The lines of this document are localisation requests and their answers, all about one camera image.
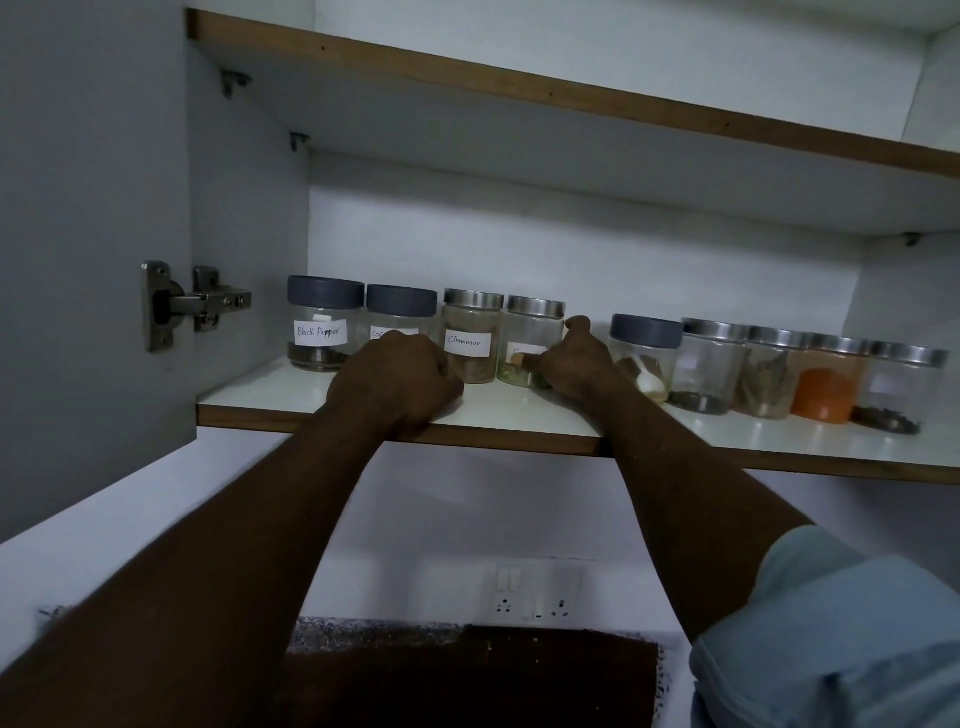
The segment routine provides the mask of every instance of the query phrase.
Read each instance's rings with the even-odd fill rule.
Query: plastic jar
[[[340,369],[367,343],[363,326],[364,284],[356,280],[290,276],[287,301],[293,305],[294,335],[287,358],[312,372]]]
[[[549,387],[542,375],[524,372],[520,360],[526,353],[543,353],[560,343],[564,338],[565,311],[566,303],[562,301],[523,296],[507,299],[496,378],[517,387]]]
[[[810,335],[792,414],[832,425],[850,420],[873,342],[823,333]]]
[[[679,321],[616,313],[608,346],[616,368],[649,399],[663,403],[683,340],[684,325]]]
[[[673,373],[670,404],[703,415],[725,415],[733,404],[736,381],[750,327],[719,321],[684,319],[684,340]]]
[[[943,349],[875,342],[851,422],[898,435],[919,435],[949,356]]]
[[[407,335],[422,333],[437,342],[437,292],[399,285],[367,286],[367,323],[370,338],[379,339],[387,331]]]
[[[502,309],[499,293],[444,291],[444,351],[450,371],[466,384],[486,384],[496,377]]]
[[[803,331],[751,327],[733,409],[764,420],[790,414],[809,338]]]

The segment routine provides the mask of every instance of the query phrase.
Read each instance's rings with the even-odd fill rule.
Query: light blue sleeve
[[[767,553],[750,602],[690,655],[692,724],[960,726],[960,595],[817,526]]]

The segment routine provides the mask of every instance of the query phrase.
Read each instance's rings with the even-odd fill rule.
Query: gray lid
[[[818,352],[848,353],[865,356],[874,342],[867,339],[851,339],[848,336],[831,336],[827,333],[811,333],[808,349]]]
[[[950,352],[945,349],[912,347],[909,344],[875,341],[870,347],[870,356],[887,361],[899,361],[904,364],[920,364],[924,367],[943,369],[950,358]]]
[[[614,313],[610,321],[610,338],[655,349],[678,349],[684,340],[684,325],[679,321]]]
[[[459,305],[463,308],[484,308],[499,311],[503,308],[503,295],[500,293],[480,293],[479,291],[462,291],[459,288],[444,290],[444,303]]]
[[[287,301],[310,308],[350,311],[363,308],[363,288],[363,283],[356,280],[290,276],[287,279]]]
[[[428,319],[437,315],[437,292],[372,283],[367,286],[367,310],[388,316]]]
[[[562,319],[566,312],[563,301],[547,299],[528,299],[523,296],[511,296],[507,299],[507,310],[521,316],[540,316],[544,319]]]
[[[733,344],[741,343],[747,338],[750,327],[742,324],[724,324],[720,321],[706,319],[683,319],[684,333],[687,336],[700,336],[714,341],[729,341]]]
[[[748,344],[766,344],[784,349],[806,349],[810,334],[805,331],[791,331],[788,328],[750,327],[747,333]]]

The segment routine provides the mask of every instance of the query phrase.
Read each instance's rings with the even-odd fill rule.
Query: cabinet shelf
[[[332,379],[333,374],[304,372],[279,359],[201,397],[198,424],[294,432],[324,404]],[[960,484],[956,438],[933,428],[916,438],[896,437],[798,417],[765,422],[737,413],[708,417],[671,406],[665,410],[741,468]],[[424,432],[398,441],[611,456],[593,425],[556,394],[500,381],[468,385],[453,411]]]
[[[818,230],[960,229],[960,154],[212,12],[187,34],[318,150]]]

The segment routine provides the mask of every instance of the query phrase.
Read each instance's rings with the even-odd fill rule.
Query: dark brown surface
[[[269,409],[224,407],[215,404],[197,405],[197,425],[249,429],[262,432],[296,432],[310,415],[302,412],[278,412]],[[484,448],[544,452],[553,455],[612,457],[606,440],[580,435],[554,435],[548,432],[431,425],[423,432],[395,439],[401,443],[443,445],[456,448]],[[882,460],[856,460],[846,457],[804,455],[795,452],[719,448],[738,468],[744,470],[782,471],[843,475],[878,480],[906,480],[918,483],[960,485],[960,468],[915,463],[894,463]]]
[[[214,12],[187,11],[193,40],[240,45],[316,64],[488,93],[560,109],[711,134],[782,149],[960,178],[960,154],[860,134],[712,109],[457,61],[350,38],[285,28]]]
[[[649,726],[658,646],[597,632],[467,627],[452,644],[289,655],[256,725]]]

